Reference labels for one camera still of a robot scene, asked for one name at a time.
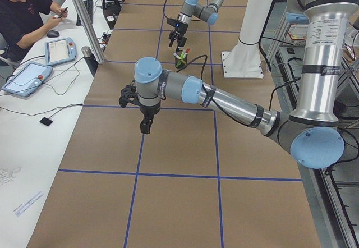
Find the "person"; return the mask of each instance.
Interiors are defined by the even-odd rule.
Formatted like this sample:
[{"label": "person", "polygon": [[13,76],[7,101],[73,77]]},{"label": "person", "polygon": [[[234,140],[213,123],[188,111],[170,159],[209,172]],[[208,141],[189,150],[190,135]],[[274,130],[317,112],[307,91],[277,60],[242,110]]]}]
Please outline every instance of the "person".
[{"label": "person", "polygon": [[[46,23],[40,13],[50,12],[62,17],[50,17]],[[67,11],[52,0],[0,0],[0,33],[8,43],[4,58],[21,61],[35,42],[57,26]]]}]

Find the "black shirt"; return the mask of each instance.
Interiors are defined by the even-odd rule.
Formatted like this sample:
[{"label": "black shirt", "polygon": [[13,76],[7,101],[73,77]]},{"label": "black shirt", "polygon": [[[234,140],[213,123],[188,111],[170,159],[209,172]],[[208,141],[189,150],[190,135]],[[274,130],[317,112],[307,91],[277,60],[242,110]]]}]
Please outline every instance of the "black shirt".
[{"label": "black shirt", "polygon": [[24,58],[31,47],[22,49],[16,45],[28,33],[43,26],[40,12],[50,13],[52,0],[27,0],[26,2],[13,2],[0,0],[0,33],[9,47],[8,57],[13,61]]}]

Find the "pen holder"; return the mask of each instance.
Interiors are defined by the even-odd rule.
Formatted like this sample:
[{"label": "pen holder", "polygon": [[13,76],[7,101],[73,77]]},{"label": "pen holder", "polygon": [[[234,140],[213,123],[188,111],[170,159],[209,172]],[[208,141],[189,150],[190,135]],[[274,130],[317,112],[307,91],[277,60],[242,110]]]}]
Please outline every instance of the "pen holder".
[{"label": "pen holder", "polygon": [[[180,57],[182,51],[176,52],[176,54]],[[183,58],[178,58],[177,56],[174,57],[174,66],[176,69],[181,70],[187,66],[187,55]]]}]

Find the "white desk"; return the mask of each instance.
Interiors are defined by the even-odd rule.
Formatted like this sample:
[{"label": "white desk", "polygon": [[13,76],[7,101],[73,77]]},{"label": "white desk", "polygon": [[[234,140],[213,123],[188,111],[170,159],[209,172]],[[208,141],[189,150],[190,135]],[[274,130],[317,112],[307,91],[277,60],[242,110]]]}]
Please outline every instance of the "white desk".
[{"label": "white desk", "polygon": [[[90,44],[83,27],[76,26],[76,11],[72,1],[66,0],[62,7],[68,7],[68,18],[54,29],[60,32],[60,38],[71,37],[74,40],[77,49],[75,61],[77,61],[82,57],[82,46],[90,46]],[[109,30],[101,9],[96,6],[94,6],[93,27],[99,38],[103,32]],[[54,39],[57,38],[45,37],[38,41],[24,60],[44,55],[44,43]],[[33,61],[45,63],[44,58]],[[50,77],[60,74],[74,62],[54,67]],[[72,67],[48,82],[62,93],[80,73],[63,96],[57,95],[49,86],[42,85],[26,99],[11,95],[1,96],[0,107],[34,114],[55,107],[82,103],[93,77],[84,60],[81,60],[76,67],[79,72]],[[52,117],[53,123],[47,127],[39,121],[43,117],[50,117],[55,111],[28,117],[0,109],[0,247],[27,246],[80,111],[81,107],[64,109]],[[36,194],[42,196],[31,205],[28,201]],[[17,216],[15,209],[26,203],[28,209]]]}]

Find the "white pillar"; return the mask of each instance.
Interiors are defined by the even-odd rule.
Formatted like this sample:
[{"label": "white pillar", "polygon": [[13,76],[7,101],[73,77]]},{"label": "white pillar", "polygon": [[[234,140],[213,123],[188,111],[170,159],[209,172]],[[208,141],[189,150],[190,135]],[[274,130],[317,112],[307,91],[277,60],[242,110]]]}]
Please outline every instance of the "white pillar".
[{"label": "white pillar", "polygon": [[257,42],[271,3],[272,0],[248,0],[240,40],[231,52],[222,52],[224,77],[263,78]]}]

